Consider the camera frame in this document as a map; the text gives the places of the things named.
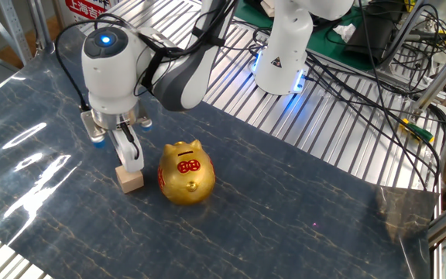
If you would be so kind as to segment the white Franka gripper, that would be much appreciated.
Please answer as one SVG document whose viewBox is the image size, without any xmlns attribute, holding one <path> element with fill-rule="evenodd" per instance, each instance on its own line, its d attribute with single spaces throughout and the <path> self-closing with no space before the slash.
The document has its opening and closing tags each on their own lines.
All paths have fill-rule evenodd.
<svg viewBox="0 0 446 279">
<path fill-rule="evenodd" d="M 128 172 L 133 173 L 144 168 L 142 147 L 131 126 L 127 126 L 127 133 L 124 133 L 122 129 L 117 129 L 110 130 L 108 135 L 122 166 Z"/>
</svg>

